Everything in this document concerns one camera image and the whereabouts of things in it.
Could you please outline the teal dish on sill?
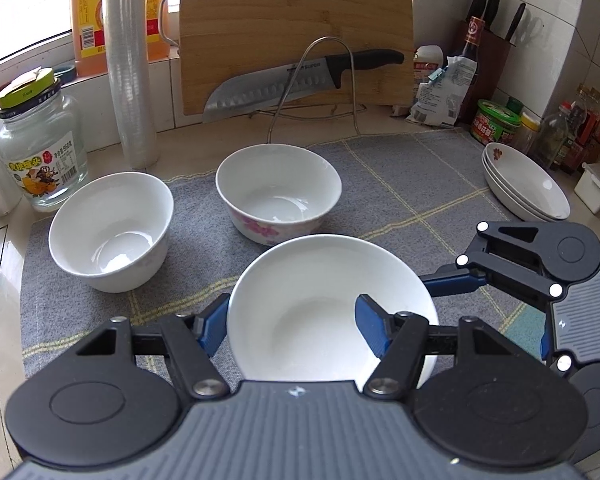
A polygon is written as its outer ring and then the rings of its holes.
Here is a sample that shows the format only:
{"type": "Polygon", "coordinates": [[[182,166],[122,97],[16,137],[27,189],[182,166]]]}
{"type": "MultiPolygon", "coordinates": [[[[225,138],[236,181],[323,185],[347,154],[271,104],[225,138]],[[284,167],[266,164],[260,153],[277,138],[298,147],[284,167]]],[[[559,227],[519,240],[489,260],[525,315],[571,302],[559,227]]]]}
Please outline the teal dish on sill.
{"type": "Polygon", "coordinates": [[[56,65],[53,67],[53,72],[61,84],[68,84],[69,82],[76,80],[76,77],[78,76],[76,73],[76,64],[74,63],[56,65]]]}

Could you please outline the dark soy sauce bottle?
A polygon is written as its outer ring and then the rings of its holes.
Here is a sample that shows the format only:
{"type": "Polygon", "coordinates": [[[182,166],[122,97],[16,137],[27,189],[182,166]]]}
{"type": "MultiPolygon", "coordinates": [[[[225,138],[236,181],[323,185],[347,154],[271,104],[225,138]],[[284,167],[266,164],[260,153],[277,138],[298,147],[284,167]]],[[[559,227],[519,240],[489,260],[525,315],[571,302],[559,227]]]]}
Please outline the dark soy sauce bottle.
{"type": "Polygon", "coordinates": [[[478,53],[483,27],[484,21],[482,18],[478,18],[478,16],[472,16],[470,18],[463,49],[460,50],[460,53],[458,54],[458,56],[464,60],[463,66],[465,67],[465,72],[468,73],[469,78],[464,98],[462,99],[460,109],[458,110],[457,122],[460,121],[460,118],[467,108],[471,90],[474,88],[478,76],[478,53]]]}

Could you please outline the bamboo cutting board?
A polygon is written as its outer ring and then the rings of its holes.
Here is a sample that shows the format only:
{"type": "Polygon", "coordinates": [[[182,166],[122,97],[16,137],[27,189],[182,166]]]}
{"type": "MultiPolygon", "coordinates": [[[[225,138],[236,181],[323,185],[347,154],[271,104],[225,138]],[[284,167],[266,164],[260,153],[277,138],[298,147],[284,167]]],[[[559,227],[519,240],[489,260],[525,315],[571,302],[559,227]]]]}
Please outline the bamboo cutting board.
{"type": "Polygon", "coordinates": [[[346,75],[339,90],[308,104],[406,104],[412,97],[412,0],[180,0],[183,112],[202,112],[232,77],[314,58],[370,49],[404,54],[401,65],[346,75]]]}

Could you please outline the clear glass bottle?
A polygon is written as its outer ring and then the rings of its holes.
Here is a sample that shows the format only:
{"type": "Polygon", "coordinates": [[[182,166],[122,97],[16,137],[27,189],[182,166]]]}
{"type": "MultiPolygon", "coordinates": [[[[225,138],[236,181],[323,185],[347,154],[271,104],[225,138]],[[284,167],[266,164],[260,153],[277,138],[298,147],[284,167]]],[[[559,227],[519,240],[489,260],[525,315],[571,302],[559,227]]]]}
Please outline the clear glass bottle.
{"type": "Polygon", "coordinates": [[[543,169],[550,168],[568,136],[570,113],[571,105],[568,102],[562,102],[558,111],[548,115],[542,122],[531,149],[531,158],[543,169]]]}

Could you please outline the plain white bowl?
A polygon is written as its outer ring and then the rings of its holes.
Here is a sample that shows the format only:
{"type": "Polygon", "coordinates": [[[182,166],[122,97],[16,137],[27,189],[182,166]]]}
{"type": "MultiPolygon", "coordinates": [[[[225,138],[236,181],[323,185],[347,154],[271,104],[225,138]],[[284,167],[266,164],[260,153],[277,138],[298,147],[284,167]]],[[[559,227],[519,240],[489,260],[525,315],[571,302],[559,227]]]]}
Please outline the plain white bowl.
{"type": "Polygon", "coordinates": [[[228,344],[242,376],[364,386],[379,361],[355,324],[362,294],[389,313],[414,312],[437,323],[420,278],[365,240],[310,235],[260,255],[238,278],[228,305],[228,344]]]}

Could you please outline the cling film roll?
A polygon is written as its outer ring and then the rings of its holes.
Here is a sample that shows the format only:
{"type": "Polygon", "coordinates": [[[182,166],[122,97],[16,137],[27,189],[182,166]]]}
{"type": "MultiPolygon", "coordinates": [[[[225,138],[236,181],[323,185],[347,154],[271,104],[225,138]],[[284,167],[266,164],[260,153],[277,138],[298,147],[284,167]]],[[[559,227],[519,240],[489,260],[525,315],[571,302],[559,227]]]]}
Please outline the cling film roll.
{"type": "Polygon", "coordinates": [[[159,158],[146,44],[146,0],[102,0],[106,59],[123,155],[144,170],[159,158]]]}

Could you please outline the brown knife block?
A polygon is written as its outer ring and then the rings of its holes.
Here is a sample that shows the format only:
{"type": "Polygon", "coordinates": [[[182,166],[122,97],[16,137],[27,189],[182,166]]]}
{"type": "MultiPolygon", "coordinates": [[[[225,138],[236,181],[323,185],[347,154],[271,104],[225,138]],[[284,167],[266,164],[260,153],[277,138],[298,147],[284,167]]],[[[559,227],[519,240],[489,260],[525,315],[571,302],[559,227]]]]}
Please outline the brown knife block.
{"type": "Polygon", "coordinates": [[[484,21],[480,44],[477,48],[478,72],[476,80],[470,86],[460,108],[460,122],[469,124],[478,110],[478,101],[490,99],[503,73],[509,50],[512,47],[512,39],[518,25],[526,10],[523,2],[509,24],[506,35],[498,36],[492,29],[492,25],[498,15],[501,0],[472,0],[469,11],[464,21],[457,25],[451,52],[460,53],[465,45],[468,24],[471,18],[481,18],[484,21]]]}

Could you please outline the orange oil bottle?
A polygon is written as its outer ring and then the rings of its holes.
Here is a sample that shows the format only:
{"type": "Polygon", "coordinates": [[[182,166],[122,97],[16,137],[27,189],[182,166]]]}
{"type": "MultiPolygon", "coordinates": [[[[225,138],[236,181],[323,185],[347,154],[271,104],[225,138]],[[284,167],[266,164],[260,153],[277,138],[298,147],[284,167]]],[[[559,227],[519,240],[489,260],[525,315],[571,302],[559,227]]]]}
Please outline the orange oil bottle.
{"type": "MultiPolygon", "coordinates": [[[[158,31],[161,0],[146,0],[146,40],[149,61],[167,58],[170,47],[158,31]]],[[[102,0],[71,0],[72,39],[76,74],[79,78],[102,75],[107,71],[102,0]]]]}

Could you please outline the white plastic box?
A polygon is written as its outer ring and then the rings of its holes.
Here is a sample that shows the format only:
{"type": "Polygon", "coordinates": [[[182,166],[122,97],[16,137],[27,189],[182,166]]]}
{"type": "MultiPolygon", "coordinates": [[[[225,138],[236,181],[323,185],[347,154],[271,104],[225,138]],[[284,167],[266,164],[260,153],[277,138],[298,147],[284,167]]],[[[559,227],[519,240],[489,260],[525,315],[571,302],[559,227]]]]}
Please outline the white plastic box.
{"type": "Polygon", "coordinates": [[[582,176],[574,187],[574,194],[592,214],[600,212],[600,164],[582,164],[582,176]]]}

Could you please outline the red white salt bag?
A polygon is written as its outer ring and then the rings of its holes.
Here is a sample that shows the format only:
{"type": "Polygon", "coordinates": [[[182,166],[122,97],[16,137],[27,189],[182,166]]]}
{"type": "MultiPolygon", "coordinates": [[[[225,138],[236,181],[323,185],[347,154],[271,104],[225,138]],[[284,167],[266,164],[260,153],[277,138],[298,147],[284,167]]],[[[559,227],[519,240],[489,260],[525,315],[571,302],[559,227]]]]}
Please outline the red white salt bag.
{"type": "Polygon", "coordinates": [[[443,50],[436,44],[420,46],[416,49],[413,58],[414,89],[413,98],[416,98],[419,85],[429,80],[429,76],[444,65],[443,50]]]}

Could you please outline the white seasoning bag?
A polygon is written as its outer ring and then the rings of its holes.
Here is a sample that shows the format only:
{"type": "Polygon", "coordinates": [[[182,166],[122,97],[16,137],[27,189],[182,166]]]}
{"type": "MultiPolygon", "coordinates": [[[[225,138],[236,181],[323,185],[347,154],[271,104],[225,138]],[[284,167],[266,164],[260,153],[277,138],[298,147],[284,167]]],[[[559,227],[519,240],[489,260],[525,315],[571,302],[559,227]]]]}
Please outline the white seasoning bag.
{"type": "Polygon", "coordinates": [[[452,56],[448,64],[419,85],[408,120],[431,127],[455,125],[469,78],[463,62],[459,56],[452,56]]]}

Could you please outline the white bowl pink flowers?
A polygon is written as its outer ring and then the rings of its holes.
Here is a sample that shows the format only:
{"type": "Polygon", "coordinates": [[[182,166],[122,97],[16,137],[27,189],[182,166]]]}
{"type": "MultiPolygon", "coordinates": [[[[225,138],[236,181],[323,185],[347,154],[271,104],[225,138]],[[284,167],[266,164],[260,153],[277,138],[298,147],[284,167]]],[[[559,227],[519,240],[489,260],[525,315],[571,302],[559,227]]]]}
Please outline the white bowl pink flowers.
{"type": "Polygon", "coordinates": [[[216,170],[215,186],[234,228],[264,246],[315,233],[342,193],[330,162],[289,144],[230,154],[216,170]]]}

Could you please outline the green lid sauce jar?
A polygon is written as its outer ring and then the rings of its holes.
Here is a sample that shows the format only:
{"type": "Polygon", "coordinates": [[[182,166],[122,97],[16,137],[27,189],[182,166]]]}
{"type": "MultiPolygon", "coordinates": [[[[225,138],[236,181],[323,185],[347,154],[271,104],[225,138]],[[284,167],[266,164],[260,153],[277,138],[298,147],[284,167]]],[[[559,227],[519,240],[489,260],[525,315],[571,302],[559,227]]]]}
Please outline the green lid sauce jar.
{"type": "Polygon", "coordinates": [[[520,127],[520,116],[498,103],[479,100],[471,135],[486,145],[491,142],[509,144],[520,127]]]}

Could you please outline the lower stacked white plates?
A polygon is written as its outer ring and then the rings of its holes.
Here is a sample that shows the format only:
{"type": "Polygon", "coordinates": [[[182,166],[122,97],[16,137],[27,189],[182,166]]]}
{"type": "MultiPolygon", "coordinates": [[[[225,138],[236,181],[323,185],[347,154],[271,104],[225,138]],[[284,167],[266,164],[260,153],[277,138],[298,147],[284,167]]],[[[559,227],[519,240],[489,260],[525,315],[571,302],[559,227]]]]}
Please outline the lower stacked white plates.
{"type": "Polygon", "coordinates": [[[548,218],[547,216],[542,216],[542,214],[534,211],[530,206],[524,204],[504,185],[502,185],[500,180],[495,177],[494,172],[488,168],[488,165],[485,162],[482,163],[482,166],[484,176],[486,177],[486,183],[489,185],[490,190],[512,214],[524,221],[552,222],[552,219],[548,218]]]}

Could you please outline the glass jar yellow lid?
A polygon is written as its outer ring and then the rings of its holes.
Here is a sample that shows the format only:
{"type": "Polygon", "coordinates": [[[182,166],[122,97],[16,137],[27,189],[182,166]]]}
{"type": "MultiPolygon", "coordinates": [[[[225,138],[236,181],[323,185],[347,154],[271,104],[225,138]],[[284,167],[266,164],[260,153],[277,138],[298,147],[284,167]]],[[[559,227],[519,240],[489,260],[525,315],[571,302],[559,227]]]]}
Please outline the glass jar yellow lid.
{"type": "Polygon", "coordinates": [[[50,67],[0,91],[0,159],[33,209],[55,211],[88,181],[78,103],[50,67]]]}

